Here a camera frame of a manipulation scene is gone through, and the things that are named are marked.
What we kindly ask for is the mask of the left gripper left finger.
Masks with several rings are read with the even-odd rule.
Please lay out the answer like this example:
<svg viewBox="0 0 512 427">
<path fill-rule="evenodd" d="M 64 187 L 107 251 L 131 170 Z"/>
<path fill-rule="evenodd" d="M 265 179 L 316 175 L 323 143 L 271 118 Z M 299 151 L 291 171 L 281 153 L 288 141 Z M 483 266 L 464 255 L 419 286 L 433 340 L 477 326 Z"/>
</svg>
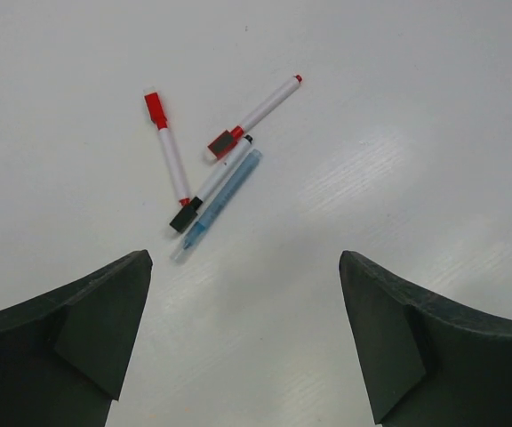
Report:
<svg viewBox="0 0 512 427">
<path fill-rule="evenodd" d="M 0 310 L 0 426 L 103 426 L 119 400 L 153 262 L 134 251 Z"/>
</svg>

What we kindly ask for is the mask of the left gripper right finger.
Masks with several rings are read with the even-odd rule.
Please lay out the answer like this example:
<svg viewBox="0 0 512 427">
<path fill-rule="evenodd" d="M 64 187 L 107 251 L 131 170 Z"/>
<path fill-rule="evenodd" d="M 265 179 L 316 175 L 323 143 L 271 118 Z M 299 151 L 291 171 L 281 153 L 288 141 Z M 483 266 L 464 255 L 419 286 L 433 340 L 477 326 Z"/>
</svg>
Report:
<svg viewBox="0 0 512 427">
<path fill-rule="evenodd" d="M 340 282 L 373 421 L 512 426 L 512 320 L 417 286 L 352 251 Z"/>
</svg>

